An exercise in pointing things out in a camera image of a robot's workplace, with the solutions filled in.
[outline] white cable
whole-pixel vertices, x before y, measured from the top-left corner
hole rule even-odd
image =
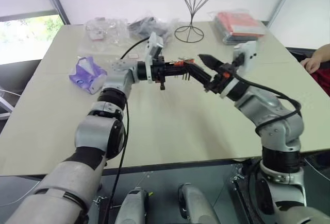
[[[13,94],[13,95],[16,95],[16,96],[21,97],[19,94],[17,94],[17,93],[13,93],[13,92],[11,92],[11,91],[7,91],[7,90],[3,90],[3,89],[0,89],[0,91],[2,91],[2,92],[6,92],[6,93],[9,93],[9,94]]]
[[[27,193],[25,193],[22,197],[20,197],[16,201],[0,205],[0,208],[5,207],[5,206],[9,206],[9,205],[12,205],[14,203],[17,203],[17,202],[21,201],[24,197],[26,197],[27,194],[29,194],[34,188],[36,188],[39,183],[40,182],[37,182]]]
[[[319,175],[321,175],[323,178],[325,178],[327,181],[330,181],[330,179],[327,177],[327,176],[325,176],[324,174],[322,174],[321,172],[319,172],[315,167],[313,167],[312,166],[312,164],[310,164],[310,162],[309,161],[307,161],[307,159],[305,159],[305,161],[307,162],[307,164],[311,167],[311,168],[313,168]]]

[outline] white table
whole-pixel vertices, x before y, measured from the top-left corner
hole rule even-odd
[[[230,62],[233,47],[223,45],[209,23],[197,25],[205,33],[204,40],[187,44],[173,38],[164,50],[165,59],[197,58],[197,54],[207,53]],[[64,26],[54,38],[1,133],[0,175],[46,174],[74,152],[76,127],[98,97],[98,93],[89,95],[69,81],[82,36],[82,26]],[[267,33],[258,45],[254,70],[247,79],[301,102],[303,152],[329,149],[329,97],[272,34]],[[114,47],[114,55],[125,50]],[[104,57],[96,61],[108,67]],[[196,63],[203,66],[199,59]],[[192,78],[182,81],[169,77],[165,86],[166,90],[160,91],[158,84],[133,85],[124,167],[261,155],[254,125],[229,99],[205,93]],[[119,159],[109,161],[106,168],[116,168]]]

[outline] clear plastic bag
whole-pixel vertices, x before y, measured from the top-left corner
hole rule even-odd
[[[125,45],[128,39],[127,20],[94,18],[85,24],[78,54],[107,55],[112,53],[112,46]]]
[[[266,33],[260,21],[253,19],[247,10],[218,11],[210,15],[227,45],[255,41]]]
[[[163,38],[164,44],[169,41],[169,38],[175,30],[177,24],[176,19],[169,22],[161,21],[153,15],[148,14],[142,19],[138,19],[128,26],[129,33],[135,35],[140,39],[149,37],[152,32]]]

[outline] robotic arm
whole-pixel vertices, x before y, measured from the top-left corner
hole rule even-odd
[[[207,67],[217,72],[212,79],[192,62],[165,63],[160,55],[162,40],[153,33],[145,62],[120,60],[112,65],[97,102],[78,125],[75,153],[41,181],[7,224],[87,223],[87,211],[106,161],[117,156],[124,146],[122,119],[131,85],[140,80],[154,81],[164,90],[166,76],[183,74],[190,74],[206,91],[233,100],[235,107],[257,126],[262,143],[262,179],[256,183],[259,208],[266,214],[275,213],[283,224],[328,222],[323,213],[306,207],[300,167],[301,117],[298,113],[290,116],[291,111],[274,94],[243,82],[238,75],[248,69],[248,61],[256,56],[254,46],[248,42],[235,48],[232,64],[199,55]]]

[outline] black cable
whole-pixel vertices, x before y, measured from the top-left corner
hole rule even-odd
[[[147,38],[145,38],[145,39],[143,39],[143,40],[140,40],[140,41],[138,41],[137,43],[135,43],[134,45],[132,45],[125,53],[124,53],[124,55],[122,55],[122,57],[120,58],[120,59],[123,59],[134,47],[136,47],[137,45],[139,45],[139,44],[141,44],[143,41],[146,41],[146,40],[148,40],[150,37],[147,37]]]
[[[265,224],[265,222],[264,222],[263,219],[261,218],[260,214],[258,213],[257,209],[254,207],[254,204],[253,204],[253,201],[252,201],[252,198],[251,198],[251,192],[250,192],[251,174],[252,174],[252,172],[254,171],[254,172],[255,172],[255,177],[257,177],[257,176],[256,176],[256,173],[257,173],[257,168],[258,168],[258,166],[259,166],[259,164],[260,164],[260,161],[261,161],[261,159],[260,159],[258,162],[256,162],[253,166],[251,166],[251,167],[252,167],[252,168],[251,168],[251,171],[249,172],[249,174],[248,174],[248,176],[247,176],[247,194],[248,194],[248,196],[249,196],[249,202],[250,202],[250,206],[251,206],[251,208],[253,209],[253,212],[254,212],[255,215],[257,216],[259,222],[260,222],[261,224]]]
[[[266,126],[266,125],[269,125],[269,124],[272,124],[274,122],[287,119],[287,118],[289,118],[291,116],[294,116],[295,114],[298,114],[299,116],[301,116],[301,112],[300,112],[300,110],[301,110],[301,104],[298,101],[296,101],[294,99],[291,99],[287,95],[285,95],[284,93],[281,93],[281,92],[279,92],[277,90],[274,90],[272,88],[269,88],[269,87],[266,87],[266,86],[263,86],[263,85],[260,85],[260,84],[257,84],[257,83],[254,83],[254,82],[245,80],[244,78],[240,77],[237,73],[233,73],[233,76],[235,78],[237,78],[239,81],[241,81],[241,82],[243,82],[243,83],[245,83],[247,85],[250,85],[250,86],[253,86],[253,87],[256,87],[256,88],[259,88],[259,89],[263,89],[263,90],[266,90],[266,91],[269,91],[271,93],[274,93],[274,94],[278,95],[277,98],[279,98],[279,99],[285,99],[285,100],[289,101],[294,106],[294,108],[295,108],[295,110],[292,111],[292,112],[290,112],[289,114],[286,114],[286,115],[281,116],[281,117],[274,118],[272,120],[269,120],[267,122],[264,122],[264,123],[258,125],[256,127],[256,129],[255,129],[255,132],[258,135],[259,135],[260,129],[262,127]]]
[[[117,175],[116,175],[115,180],[114,180],[114,184],[113,184],[112,191],[111,191],[111,196],[110,196],[109,201],[108,201],[107,206],[106,206],[106,211],[105,211],[105,214],[103,216],[102,224],[106,224],[105,221],[107,219],[107,216],[109,216],[110,207],[112,205],[114,193],[116,192],[120,171],[121,171],[122,166],[123,166],[123,161],[124,161],[124,156],[125,156],[125,151],[126,151],[126,146],[127,146],[127,141],[128,141],[128,134],[129,134],[129,112],[128,112],[128,102],[127,101],[126,101],[126,113],[127,113],[127,128],[126,128],[126,132],[125,132],[123,153],[122,153],[122,157],[120,158],[120,163],[119,163]]]

